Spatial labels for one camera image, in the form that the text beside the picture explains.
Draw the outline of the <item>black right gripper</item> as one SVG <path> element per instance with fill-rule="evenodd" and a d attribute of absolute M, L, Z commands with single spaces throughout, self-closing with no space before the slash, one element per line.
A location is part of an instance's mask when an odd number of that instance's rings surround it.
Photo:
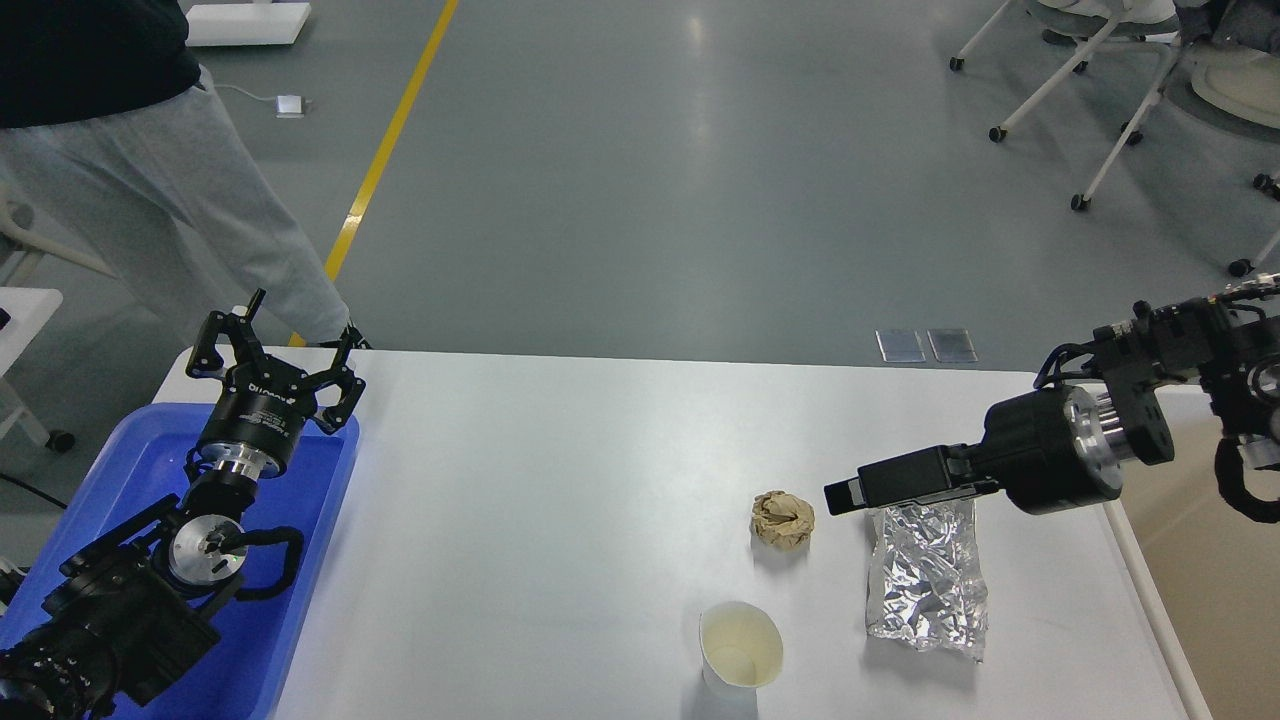
<path fill-rule="evenodd" d="M 966 451 L 937 445 L 858 469 L 823 487 L 831 516 L 975 498 L 1002 489 L 1021 511 L 1043 515 L 1119 498 L 1120 457 L 1105 437 L 1094 396 L 1075 386 L 1036 389 L 993 405 L 984 434 Z"/>

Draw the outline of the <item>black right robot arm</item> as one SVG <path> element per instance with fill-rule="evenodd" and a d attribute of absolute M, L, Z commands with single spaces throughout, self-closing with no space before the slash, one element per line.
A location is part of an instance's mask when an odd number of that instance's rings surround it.
<path fill-rule="evenodd" d="M 1253 495 L 1245 470 L 1277 469 L 1277 328 L 1261 302 L 1275 274 L 1207 297 L 1152 307 L 1091 341 L 1053 348 L 1030 392 L 992 405 L 975 445 L 938 445 L 858 469 L 824 488 L 838 516 L 867 509 L 931 505 L 1004 492 L 1042 515 L 1116 500 L 1121 465 L 1175 456 L 1157 389 L 1197 382 L 1221 421 L 1213 473 L 1228 506 L 1262 524 L 1277 501 Z"/>

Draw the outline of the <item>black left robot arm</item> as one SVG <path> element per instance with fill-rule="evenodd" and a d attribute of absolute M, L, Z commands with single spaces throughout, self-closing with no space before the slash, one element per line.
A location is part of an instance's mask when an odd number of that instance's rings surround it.
<path fill-rule="evenodd" d="M 349 354 L 369 342 L 347 325 L 332 364 L 306 372 L 270 355 L 242 313 L 212 311 L 187 375 L 220 396 L 186 455 L 189 487 L 168 495 L 73 553 L 44 601 L 47 621 L 3 651 L 5 719 L 105 719 L 118 694 L 147 705 L 220 641 L 212 618 L 229 602 L 287 592 L 305 559 L 294 527 L 248 530 L 259 483 L 283 475 L 308 421 L 332 436 L 353 416 L 365 380 Z"/>

